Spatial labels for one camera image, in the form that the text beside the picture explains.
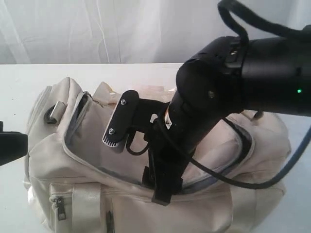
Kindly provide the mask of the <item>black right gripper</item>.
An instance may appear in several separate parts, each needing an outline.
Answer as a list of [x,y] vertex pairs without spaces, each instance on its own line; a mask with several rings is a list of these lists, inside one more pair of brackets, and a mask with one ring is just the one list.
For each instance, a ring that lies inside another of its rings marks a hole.
[[140,99],[131,126],[144,134],[149,165],[142,183],[154,190],[152,202],[167,206],[182,190],[182,175],[194,154],[194,113],[181,97],[170,103]]

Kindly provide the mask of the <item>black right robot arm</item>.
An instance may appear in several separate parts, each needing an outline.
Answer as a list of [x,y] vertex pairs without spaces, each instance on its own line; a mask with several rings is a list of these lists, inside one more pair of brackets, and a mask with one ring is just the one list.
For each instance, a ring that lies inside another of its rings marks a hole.
[[182,188],[182,174],[194,164],[216,179],[246,189],[266,189],[283,179],[309,144],[307,133],[288,164],[263,183],[235,181],[195,161],[194,151],[220,121],[255,110],[299,116],[311,114],[311,28],[278,28],[273,38],[215,39],[186,61],[176,76],[169,103],[136,99],[133,128],[145,134],[149,166],[142,182],[152,201],[168,205]]

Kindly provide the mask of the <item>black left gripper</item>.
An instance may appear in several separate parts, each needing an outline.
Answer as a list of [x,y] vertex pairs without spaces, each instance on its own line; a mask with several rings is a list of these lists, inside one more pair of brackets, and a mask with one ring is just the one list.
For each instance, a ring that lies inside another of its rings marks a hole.
[[27,154],[28,136],[20,132],[5,132],[0,122],[0,165],[8,164]]

